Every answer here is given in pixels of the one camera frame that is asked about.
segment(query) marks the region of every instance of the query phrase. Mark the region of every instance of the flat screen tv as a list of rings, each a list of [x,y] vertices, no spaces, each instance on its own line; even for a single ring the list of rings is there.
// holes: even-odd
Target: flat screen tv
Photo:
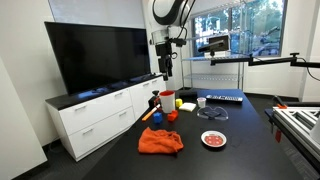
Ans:
[[[45,22],[69,95],[150,74],[145,29]]]

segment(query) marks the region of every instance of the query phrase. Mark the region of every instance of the window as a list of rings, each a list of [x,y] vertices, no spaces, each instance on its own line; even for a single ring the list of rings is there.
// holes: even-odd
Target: window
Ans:
[[[280,56],[287,0],[255,0],[244,5],[209,12],[192,19],[193,36],[228,33],[231,54]],[[208,38],[194,42],[194,56]]]

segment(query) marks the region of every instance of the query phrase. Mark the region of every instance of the red plate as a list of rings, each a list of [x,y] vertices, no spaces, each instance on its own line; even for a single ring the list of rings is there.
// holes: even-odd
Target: red plate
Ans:
[[[207,131],[201,135],[202,141],[210,147],[221,147],[227,142],[227,138],[218,131]]]

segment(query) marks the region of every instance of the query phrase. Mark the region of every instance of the floor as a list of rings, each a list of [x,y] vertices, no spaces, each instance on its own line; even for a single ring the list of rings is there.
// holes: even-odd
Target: floor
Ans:
[[[270,128],[267,116],[264,114],[264,109],[273,106],[273,101],[270,96],[257,96],[254,94],[246,94],[253,107],[261,116],[261,120],[265,123],[266,128]],[[284,98],[284,101],[297,101],[292,98]],[[75,162],[74,159],[68,154],[68,152],[58,143],[58,145],[49,145],[46,155],[49,161],[49,168],[40,169],[37,174],[31,177],[22,179],[30,180],[78,180],[82,179],[85,174],[104,156],[110,148],[117,142],[120,137],[114,139],[105,146],[99,148],[94,153],[90,154],[86,158]],[[319,174],[310,166],[310,164],[300,155],[300,153],[294,148],[294,146],[286,139],[282,137],[280,143],[284,152],[288,158],[296,166],[297,170],[301,174],[301,179],[313,180],[319,179]]]

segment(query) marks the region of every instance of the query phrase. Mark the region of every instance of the black table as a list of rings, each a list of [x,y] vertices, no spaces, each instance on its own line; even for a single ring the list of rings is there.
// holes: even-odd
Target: black table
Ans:
[[[160,125],[152,118],[146,122],[139,119],[84,179],[302,179],[241,90],[198,91],[199,97],[208,94],[244,99],[242,105],[207,103],[225,108],[227,121],[199,118],[197,108],[192,113],[179,111],[173,123],[165,116]],[[184,149],[175,155],[139,154],[138,141],[147,127],[176,131]],[[208,130],[223,133],[226,145],[218,149],[204,145],[200,137]]]
[[[281,132],[289,139],[289,141],[297,148],[297,150],[303,155],[303,157],[312,165],[312,167],[320,173],[320,162],[310,153],[310,151],[303,146],[300,141],[292,135],[292,133],[273,116],[272,109],[265,109],[265,113],[269,117],[271,125],[276,125]]]

